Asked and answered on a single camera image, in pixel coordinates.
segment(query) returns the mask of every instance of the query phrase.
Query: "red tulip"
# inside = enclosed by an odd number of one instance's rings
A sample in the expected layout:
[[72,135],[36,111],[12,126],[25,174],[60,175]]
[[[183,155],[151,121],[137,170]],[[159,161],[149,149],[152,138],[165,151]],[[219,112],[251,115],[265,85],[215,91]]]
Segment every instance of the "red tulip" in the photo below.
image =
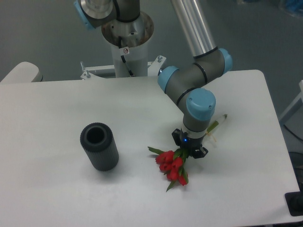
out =
[[163,163],[172,163],[174,158],[174,152],[172,150],[163,152],[162,154],[159,154],[156,157],[157,164],[163,164]]
[[186,180],[185,180],[185,178],[184,178],[183,175],[179,176],[178,180],[179,180],[179,182],[180,182],[180,184],[181,184],[182,186],[184,186],[184,185],[187,184],[187,182],[186,182]]
[[159,166],[160,170],[163,172],[171,170],[171,164],[163,163]]
[[166,151],[165,152],[165,162],[166,163],[172,163],[172,161],[174,160],[174,152],[172,150]]
[[179,177],[179,174],[175,169],[171,169],[171,171],[166,174],[166,177],[170,181],[176,181]]
[[177,171],[179,168],[183,165],[183,160],[180,157],[177,157],[173,162],[172,162],[172,167],[176,169]]
[[165,163],[165,152],[162,153],[162,154],[159,154],[159,155],[156,157],[156,163],[157,163],[157,164]]

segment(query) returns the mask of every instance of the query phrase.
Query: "blue joint cap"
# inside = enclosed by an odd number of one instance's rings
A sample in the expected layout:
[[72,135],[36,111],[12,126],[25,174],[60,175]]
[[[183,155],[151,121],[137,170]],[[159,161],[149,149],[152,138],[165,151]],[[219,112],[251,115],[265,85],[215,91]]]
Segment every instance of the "blue joint cap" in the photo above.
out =
[[225,68],[224,68],[224,73],[230,71],[232,69],[232,56],[228,53],[226,49],[220,48],[219,51],[223,54],[224,60],[225,60]]
[[216,98],[211,91],[197,88],[186,99],[188,112],[199,121],[209,121],[216,106]]
[[167,85],[170,77],[177,70],[179,70],[179,69],[176,66],[168,66],[158,76],[158,84],[161,87],[162,91],[164,91],[164,93],[165,93],[165,88],[166,88],[166,85]]
[[93,30],[93,29],[95,29],[95,28],[93,27],[93,25],[91,25],[91,23],[89,22],[89,20],[87,20],[87,18],[86,18],[86,16],[84,15],[84,13],[83,13],[83,11],[82,11],[82,9],[81,9],[81,6],[79,5],[79,3],[78,3],[77,0],[74,2],[74,6],[75,6],[75,8],[76,8],[76,10],[77,10],[77,12],[78,12],[78,14],[79,14],[79,16],[80,16],[82,22],[84,23],[86,29],[87,29],[87,30]]

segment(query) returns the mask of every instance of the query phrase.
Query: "white chair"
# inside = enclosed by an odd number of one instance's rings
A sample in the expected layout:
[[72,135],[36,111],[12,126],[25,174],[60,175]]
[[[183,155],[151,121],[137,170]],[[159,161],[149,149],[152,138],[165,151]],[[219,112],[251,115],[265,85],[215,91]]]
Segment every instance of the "white chair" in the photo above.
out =
[[0,84],[40,82],[43,76],[39,68],[29,62],[21,62],[0,82]]

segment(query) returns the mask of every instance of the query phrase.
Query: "white table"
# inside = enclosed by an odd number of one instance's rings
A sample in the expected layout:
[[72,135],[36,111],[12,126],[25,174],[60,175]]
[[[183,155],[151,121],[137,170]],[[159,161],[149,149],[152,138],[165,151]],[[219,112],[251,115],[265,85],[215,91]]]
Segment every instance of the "white table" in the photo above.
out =
[[[260,71],[205,86],[217,99],[209,153],[187,160],[189,185],[165,192],[147,146],[176,149],[183,114],[156,78],[0,86],[0,226],[237,227],[301,221],[284,194],[299,191]],[[80,145],[92,122],[113,131],[120,160],[95,170]]]

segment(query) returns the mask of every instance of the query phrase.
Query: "hole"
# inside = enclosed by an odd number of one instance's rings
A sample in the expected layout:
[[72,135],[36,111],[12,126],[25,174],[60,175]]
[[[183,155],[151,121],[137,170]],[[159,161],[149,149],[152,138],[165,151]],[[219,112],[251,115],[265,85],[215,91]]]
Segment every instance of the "hole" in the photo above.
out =
[[99,127],[90,129],[86,135],[88,142],[93,144],[100,143],[104,139],[104,137],[104,132]]

